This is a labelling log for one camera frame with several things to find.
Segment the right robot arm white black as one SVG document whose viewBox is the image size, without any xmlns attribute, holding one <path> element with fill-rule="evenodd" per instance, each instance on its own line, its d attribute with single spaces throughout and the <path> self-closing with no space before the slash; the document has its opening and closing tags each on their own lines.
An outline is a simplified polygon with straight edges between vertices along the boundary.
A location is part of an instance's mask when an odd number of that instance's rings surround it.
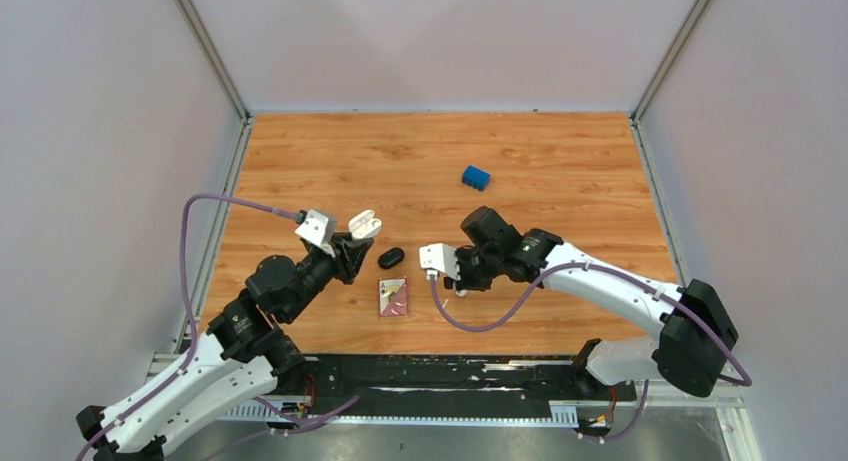
<svg viewBox="0 0 848 461">
<path fill-rule="evenodd" d="M 726 381 L 749 386 L 750 375 L 732 354 L 739 334 L 716 289 L 691 279 L 685 286 L 639 276 L 599 260 L 560 236 L 534 228 L 520 233 L 494 209 L 482 206 L 461 229 L 469 244 L 444 243 L 419 250 L 431 283 L 457 294 L 486 291 L 499 276 L 527 284 L 521 307 L 537 289 L 579 297 L 643 331 L 619 341 L 587 341 L 571 365 L 571 384 L 596 398 L 625 381 L 663 380 L 679 391 L 707 398 Z"/>
</svg>

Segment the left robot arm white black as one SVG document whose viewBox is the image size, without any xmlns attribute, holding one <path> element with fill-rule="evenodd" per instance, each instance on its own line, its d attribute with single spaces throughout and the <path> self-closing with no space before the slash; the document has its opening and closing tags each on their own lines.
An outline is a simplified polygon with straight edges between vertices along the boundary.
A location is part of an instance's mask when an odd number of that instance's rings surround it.
<svg viewBox="0 0 848 461">
<path fill-rule="evenodd" d="M 299 262 L 263 259 L 188 350 L 137 391 L 80 411 L 82 452 L 96 460 L 163 460 L 242 402 L 274 389 L 298 392 L 306 359 L 281 327 L 332 281 L 352 284 L 374 239 L 340 232 L 321 245 L 303 244 L 307 254 Z"/>
</svg>

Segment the white earbud charging case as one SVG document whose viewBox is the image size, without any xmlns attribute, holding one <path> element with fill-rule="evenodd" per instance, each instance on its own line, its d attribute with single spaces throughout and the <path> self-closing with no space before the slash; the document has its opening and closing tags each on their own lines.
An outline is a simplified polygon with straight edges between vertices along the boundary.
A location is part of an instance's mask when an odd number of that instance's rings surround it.
<svg viewBox="0 0 848 461">
<path fill-rule="evenodd" d="M 381 229 L 382 221 L 373 209 L 363 210 L 348 222 L 348 231 L 353 240 L 374 238 Z"/>
</svg>

